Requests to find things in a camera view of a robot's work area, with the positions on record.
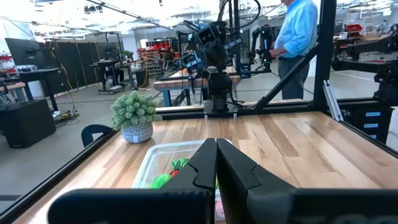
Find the clear plastic bin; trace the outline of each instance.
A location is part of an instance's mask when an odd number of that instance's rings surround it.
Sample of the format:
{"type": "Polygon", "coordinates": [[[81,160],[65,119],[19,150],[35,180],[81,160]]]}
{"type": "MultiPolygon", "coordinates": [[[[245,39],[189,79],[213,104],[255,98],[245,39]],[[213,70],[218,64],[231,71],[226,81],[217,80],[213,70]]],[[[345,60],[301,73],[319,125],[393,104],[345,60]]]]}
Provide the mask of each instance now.
{"type": "MultiPolygon", "coordinates": [[[[138,170],[132,188],[150,188],[150,183],[160,174],[169,174],[173,171],[172,162],[176,159],[190,159],[199,147],[205,142],[187,141],[172,144],[152,146],[138,170]]],[[[221,204],[220,191],[216,190],[215,220],[224,220],[224,211],[221,204]]]]}

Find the butcher block table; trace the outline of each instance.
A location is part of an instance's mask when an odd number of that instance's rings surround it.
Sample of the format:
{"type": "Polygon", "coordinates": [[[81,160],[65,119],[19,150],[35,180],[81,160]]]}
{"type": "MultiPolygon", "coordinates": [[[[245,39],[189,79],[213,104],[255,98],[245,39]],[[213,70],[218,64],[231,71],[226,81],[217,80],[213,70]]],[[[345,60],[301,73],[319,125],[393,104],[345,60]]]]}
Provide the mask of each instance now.
{"type": "Polygon", "coordinates": [[[73,189],[131,188],[150,147],[206,138],[229,139],[296,187],[398,188],[398,160],[322,112],[161,121],[141,144],[114,134],[15,223],[46,223],[50,204],[73,189]]]}
{"type": "MultiPolygon", "coordinates": [[[[232,73],[236,72],[235,68],[232,66],[226,67],[226,72],[232,73]]],[[[182,70],[176,71],[171,77],[187,77],[188,74],[183,74],[182,70]]],[[[236,86],[241,82],[241,77],[239,75],[231,75],[230,76],[233,82],[233,86],[236,86]]],[[[204,78],[196,78],[193,81],[194,88],[208,88],[208,82],[204,78]]],[[[190,106],[190,90],[192,89],[192,82],[190,80],[171,80],[171,81],[157,81],[154,83],[154,88],[157,91],[161,91],[163,93],[163,99],[165,106],[171,106],[171,96],[170,90],[185,90],[187,92],[187,105],[190,106]]]]}

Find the potted plant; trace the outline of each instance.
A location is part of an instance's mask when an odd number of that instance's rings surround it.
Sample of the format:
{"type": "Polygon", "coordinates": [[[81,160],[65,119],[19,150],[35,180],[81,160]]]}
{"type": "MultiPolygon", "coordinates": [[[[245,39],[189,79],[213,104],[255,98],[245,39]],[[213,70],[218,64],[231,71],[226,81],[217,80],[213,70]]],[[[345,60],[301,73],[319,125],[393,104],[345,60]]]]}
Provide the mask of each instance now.
{"type": "Polygon", "coordinates": [[[114,129],[121,129],[123,138],[131,143],[150,139],[154,132],[152,122],[162,120],[156,114],[158,105],[152,96],[143,96],[136,91],[120,96],[111,106],[114,129]]]}

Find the floor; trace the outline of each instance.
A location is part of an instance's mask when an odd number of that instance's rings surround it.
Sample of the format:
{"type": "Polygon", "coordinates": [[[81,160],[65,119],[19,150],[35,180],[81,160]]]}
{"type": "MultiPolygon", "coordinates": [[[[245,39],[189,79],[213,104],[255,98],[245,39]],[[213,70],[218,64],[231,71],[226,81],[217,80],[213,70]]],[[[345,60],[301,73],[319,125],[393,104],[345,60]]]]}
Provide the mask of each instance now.
{"type": "MultiPolygon", "coordinates": [[[[277,63],[271,65],[272,71],[277,73],[277,63]]],[[[251,79],[244,79],[238,85],[238,99],[243,101],[257,101],[266,95],[279,81],[279,77],[272,73],[260,74],[251,79]]],[[[377,90],[377,83],[373,82],[372,73],[344,71],[331,72],[331,84],[337,98],[369,97],[377,90]]],[[[162,95],[152,88],[155,79],[150,80],[150,86],[140,94],[155,96],[162,101],[162,95]]],[[[305,82],[304,100],[313,98],[314,78],[308,77],[305,82]]],[[[110,95],[98,94],[101,85],[95,85],[72,93],[75,108],[80,116],[76,120],[60,125],[55,134],[38,142],[27,149],[10,149],[4,136],[0,136],[0,212],[10,206],[20,195],[26,194],[45,178],[53,174],[82,149],[80,133],[89,124],[111,125],[109,117],[110,107],[114,100],[126,92],[110,95]]],[[[179,90],[171,92],[175,98],[179,90]]],[[[192,103],[199,103],[200,92],[191,97],[192,103]]],[[[275,100],[281,100],[281,94],[275,100]]],[[[72,109],[69,95],[57,97],[61,110],[72,109]]],[[[390,135],[387,144],[398,150],[398,114],[394,112],[390,135]]]]}

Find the blue shirt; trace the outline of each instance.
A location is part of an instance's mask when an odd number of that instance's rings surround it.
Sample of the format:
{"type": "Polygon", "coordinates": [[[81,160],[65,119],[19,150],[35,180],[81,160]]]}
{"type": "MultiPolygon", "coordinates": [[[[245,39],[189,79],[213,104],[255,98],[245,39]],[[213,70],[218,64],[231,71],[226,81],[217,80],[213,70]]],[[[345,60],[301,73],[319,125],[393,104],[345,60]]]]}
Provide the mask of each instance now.
{"type": "Polygon", "coordinates": [[[318,9],[312,0],[295,0],[287,8],[274,48],[284,47],[282,57],[305,55],[317,41],[318,9]]]}

